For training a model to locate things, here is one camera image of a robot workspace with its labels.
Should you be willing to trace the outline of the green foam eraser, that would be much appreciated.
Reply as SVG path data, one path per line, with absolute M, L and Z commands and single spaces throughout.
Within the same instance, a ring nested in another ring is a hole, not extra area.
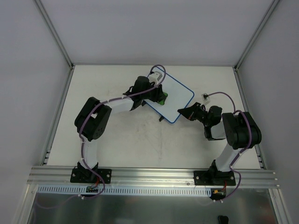
M 159 94 L 159 96 L 157 98 L 157 103 L 160 105 L 164 105 L 167 97 L 168 97 L 168 94 L 165 92 L 162 92 L 161 94 Z

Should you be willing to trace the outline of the blue framed whiteboard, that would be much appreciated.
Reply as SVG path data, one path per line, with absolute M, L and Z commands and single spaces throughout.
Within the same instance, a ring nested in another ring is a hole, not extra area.
M 168 73 L 166 73 L 166 77 L 162 82 L 162 89 L 164 93 L 168 94 L 164 105 L 154 103 L 149 99 L 145 102 L 165 120 L 174 124 L 180 116 L 178 110 L 188 106 L 194 98 L 194 92 Z

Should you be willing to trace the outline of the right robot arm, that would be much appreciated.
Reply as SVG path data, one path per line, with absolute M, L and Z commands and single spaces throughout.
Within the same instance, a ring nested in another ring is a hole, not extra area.
M 262 133 L 249 112 L 227 112 L 211 106 L 208 111 L 200 103 L 179 109 L 178 113 L 190 121 L 197 120 L 204 126 L 204 135 L 208 141 L 226 140 L 220 156 L 213 160 L 205 171 L 194 171 L 196 186 L 235 186 L 234 164 L 248 149 L 260 144 Z

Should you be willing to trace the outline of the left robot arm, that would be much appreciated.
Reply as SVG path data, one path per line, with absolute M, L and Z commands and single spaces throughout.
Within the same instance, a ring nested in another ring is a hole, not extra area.
M 109 117 L 120 112 L 129 112 L 144 104 L 145 100 L 163 105 L 167 93 L 163 91 L 161 72 L 150 72 L 139 76 L 119 98 L 100 102 L 90 97 L 75 119 L 74 125 L 81 139 L 81 158 L 73 168 L 71 183 L 110 184 L 110 169 L 99 168 L 97 160 L 97 140 L 104 133 Z

